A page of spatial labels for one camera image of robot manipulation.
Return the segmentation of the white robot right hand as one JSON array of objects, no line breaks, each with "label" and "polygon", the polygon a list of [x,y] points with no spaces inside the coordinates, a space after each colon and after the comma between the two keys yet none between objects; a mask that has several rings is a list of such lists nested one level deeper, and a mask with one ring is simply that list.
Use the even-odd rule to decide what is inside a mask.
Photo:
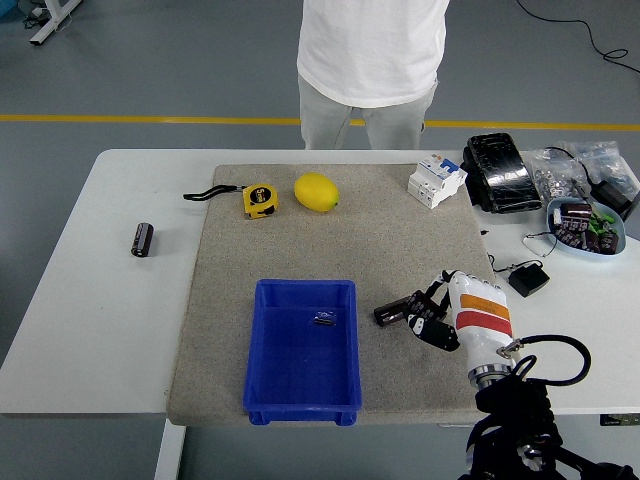
[{"label": "white robot right hand", "polygon": [[445,351],[464,347],[470,383],[477,389],[511,373],[498,353],[513,341],[506,295],[496,285],[459,270],[443,271],[404,307],[407,324],[425,343]]}]

